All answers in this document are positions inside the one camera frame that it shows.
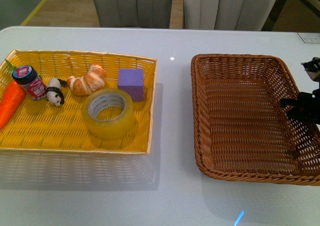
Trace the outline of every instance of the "packing tape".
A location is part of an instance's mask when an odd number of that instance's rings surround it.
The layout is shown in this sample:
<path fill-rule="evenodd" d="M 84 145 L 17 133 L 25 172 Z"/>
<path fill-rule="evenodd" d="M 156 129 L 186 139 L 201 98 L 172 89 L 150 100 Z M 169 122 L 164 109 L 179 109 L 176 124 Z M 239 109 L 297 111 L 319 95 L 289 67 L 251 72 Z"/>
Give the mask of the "packing tape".
<path fill-rule="evenodd" d="M 119 107 L 123 111 L 111 120 L 98 119 L 99 113 L 109 107 Z M 127 92 L 120 89 L 102 89 L 89 95 L 81 112 L 88 130 L 101 139 L 122 137 L 135 123 L 133 101 Z"/>

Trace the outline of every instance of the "croissant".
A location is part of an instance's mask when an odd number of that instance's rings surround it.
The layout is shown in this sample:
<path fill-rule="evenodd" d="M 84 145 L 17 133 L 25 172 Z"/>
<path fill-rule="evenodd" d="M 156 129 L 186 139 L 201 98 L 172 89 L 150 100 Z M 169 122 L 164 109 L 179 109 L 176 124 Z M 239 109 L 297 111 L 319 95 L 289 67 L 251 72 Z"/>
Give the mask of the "croissant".
<path fill-rule="evenodd" d="M 106 72 L 104 69 L 97 65 L 90 65 L 89 71 L 82 77 L 70 76 L 67 80 L 67 85 L 70 90 L 78 95 L 90 95 L 105 86 Z"/>

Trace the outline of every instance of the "gray chair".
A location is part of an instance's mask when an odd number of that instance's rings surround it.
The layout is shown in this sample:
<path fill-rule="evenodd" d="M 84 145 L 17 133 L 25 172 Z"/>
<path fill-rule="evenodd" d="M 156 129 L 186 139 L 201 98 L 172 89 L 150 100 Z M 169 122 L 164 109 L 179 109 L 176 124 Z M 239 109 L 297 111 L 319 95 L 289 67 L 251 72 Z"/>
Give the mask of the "gray chair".
<path fill-rule="evenodd" d="M 173 0 L 94 0 L 101 27 L 169 28 Z"/>
<path fill-rule="evenodd" d="M 186 29 L 260 31 L 276 0 L 184 0 Z"/>

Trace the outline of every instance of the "blue light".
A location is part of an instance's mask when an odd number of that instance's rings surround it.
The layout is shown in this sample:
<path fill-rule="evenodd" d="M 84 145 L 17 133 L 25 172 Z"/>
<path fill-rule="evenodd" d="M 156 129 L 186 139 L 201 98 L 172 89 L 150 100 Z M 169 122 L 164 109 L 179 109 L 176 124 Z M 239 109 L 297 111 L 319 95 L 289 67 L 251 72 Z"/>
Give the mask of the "blue light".
<path fill-rule="evenodd" d="M 242 210 L 241 213 L 239 214 L 238 218 L 236 219 L 236 221 L 234 222 L 234 225 L 233 226 L 237 226 L 238 223 L 240 222 L 240 220 L 242 219 L 242 217 L 244 216 L 245 214 L 245 211 Z"/>

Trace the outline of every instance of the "yellow wicker basket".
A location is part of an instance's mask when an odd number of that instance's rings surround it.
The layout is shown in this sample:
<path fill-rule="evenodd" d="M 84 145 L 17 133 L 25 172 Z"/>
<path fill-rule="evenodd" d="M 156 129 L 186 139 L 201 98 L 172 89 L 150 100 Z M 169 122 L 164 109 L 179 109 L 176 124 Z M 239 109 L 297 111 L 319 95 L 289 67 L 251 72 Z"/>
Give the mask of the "yellow wicker basket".
<path fill-rule="evenodd" d="M 142 68 L 145 100 L 133 102 L 136 123 L 125 136 L 102 140 L 89 133 L 82 118 L 81 106 L 85 96 L 76 96 L 68 88 L 63 88 L 65 103 L 60 107 L 51 105 L 45 99 L 34 101 L 27 96 L 2 129 L 0 150 L 121 154 L 150 152 L 156 59 L 82 51 L 13 50 L 7 60 L 17 67 L 26 64 L 33 66 L 45 83 L 52 77 L 63 80 L 71 75 L 81 77 L 88 72 L 91 64 L 99 64 L 106 72 L 106 88 L 117 87 L 120 68 Z M 12 80 L 7 69 L 7 64 L 3 62 L 0 66 L 0 98 Z M 112 109 L 106 114 L 112 117 Z"/>

